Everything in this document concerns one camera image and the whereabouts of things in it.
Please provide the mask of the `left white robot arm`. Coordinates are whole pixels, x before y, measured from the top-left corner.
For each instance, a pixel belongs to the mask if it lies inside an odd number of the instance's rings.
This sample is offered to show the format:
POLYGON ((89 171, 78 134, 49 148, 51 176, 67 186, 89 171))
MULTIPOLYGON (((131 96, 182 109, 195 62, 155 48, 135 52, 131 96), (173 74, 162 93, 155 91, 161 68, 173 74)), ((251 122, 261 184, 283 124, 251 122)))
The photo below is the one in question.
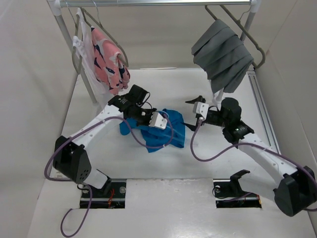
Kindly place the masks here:
POLYGON ((121 134, 127 134, 133 128, 139 129, 145 140, 141 145, 149 152, 167 145, 184 147, 185 122, 182 114, 167 109, 144 109, 149 96, 148 91, 133 85, 128 93, 111 98, 79 132, 56 140, 51 158, 53 167, 70 181, 84 184, 87 188, 93 187, 93 191, 103 197, 110 192, 111 178, 92 167, 89 152, 111 129, 119 125, 121 134))

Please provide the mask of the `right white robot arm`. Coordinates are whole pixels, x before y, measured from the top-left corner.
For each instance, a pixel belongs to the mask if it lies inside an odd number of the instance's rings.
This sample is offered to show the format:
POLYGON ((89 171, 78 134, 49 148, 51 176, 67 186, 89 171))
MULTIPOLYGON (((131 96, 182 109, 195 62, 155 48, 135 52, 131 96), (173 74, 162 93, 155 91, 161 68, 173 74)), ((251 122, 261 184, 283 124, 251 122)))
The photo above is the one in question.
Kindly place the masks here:
POLYGON ((217 186, 214 189, 218 199, 232 202, 253 193, 275 202, 280 211, 289 217, 301 211, 312 211, 309 206, 317 201, 314 171, 272 151, 263 143, 254 130, 242 121, 242 109, 236 99, 223 99, 217 110, 213 110, 202 96, 188 103, 194 106, 193 112, 197 119, 195 125, 186 124, 190 130, 198 133, 203 124, 220 126, 224 138, 231 144, 206 159, 206 162, 236 148, 251 157, 272 178, 265 180, 249 170, 240 170, 230 176, 225 188, 217 186))

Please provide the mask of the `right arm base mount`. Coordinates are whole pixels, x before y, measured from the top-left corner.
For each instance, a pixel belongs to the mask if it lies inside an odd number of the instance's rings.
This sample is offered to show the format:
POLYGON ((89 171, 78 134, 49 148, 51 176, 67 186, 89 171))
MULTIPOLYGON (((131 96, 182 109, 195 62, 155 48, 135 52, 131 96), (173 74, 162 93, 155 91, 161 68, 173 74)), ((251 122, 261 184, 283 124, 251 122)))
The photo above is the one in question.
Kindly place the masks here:
POLYGON ((215 197, 216 208, 260 208, 262 204, 257 194, 243 191, 238 180, 248 170, 241 170, 230 178, 213 179, 212 194, 215 197))

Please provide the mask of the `blue t shirt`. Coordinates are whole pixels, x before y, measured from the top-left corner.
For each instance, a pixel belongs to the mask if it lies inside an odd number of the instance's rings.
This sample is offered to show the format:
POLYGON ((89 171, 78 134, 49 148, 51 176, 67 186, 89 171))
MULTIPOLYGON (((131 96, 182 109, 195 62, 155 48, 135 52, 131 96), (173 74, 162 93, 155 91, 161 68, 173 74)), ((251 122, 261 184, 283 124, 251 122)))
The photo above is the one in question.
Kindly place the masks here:
POLYGON ((185 125, 183 116, 180 112, 170 109, 163 109, 160 114, 168 114, 169 121, 171 122, 172 129, 169 124, 166 125, 164 130, 149 126, 137 126, 135 119, 127 119, 132 129, 138 129, 146 143, 146 149, 149 153, 155 152, 162 148, 171 137, 173 131, 173 139, 170 145, 177 148, 183 148, 185 144, 185 125))

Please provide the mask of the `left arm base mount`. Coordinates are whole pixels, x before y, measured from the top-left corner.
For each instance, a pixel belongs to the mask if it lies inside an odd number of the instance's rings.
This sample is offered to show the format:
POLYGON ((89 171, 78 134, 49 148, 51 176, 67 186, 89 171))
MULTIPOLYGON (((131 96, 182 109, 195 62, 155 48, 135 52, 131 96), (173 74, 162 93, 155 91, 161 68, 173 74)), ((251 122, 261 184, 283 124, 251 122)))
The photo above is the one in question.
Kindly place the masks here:
MULTIPOLYGON (((106 195, 92 187, 91 209, 124 209, 126 196, 126 179, 114 179, 106 195)), ((87 208, 89 205, 89 190, 84 185, 77 185, 81 191, 79 202, 80 208, 87 208)))

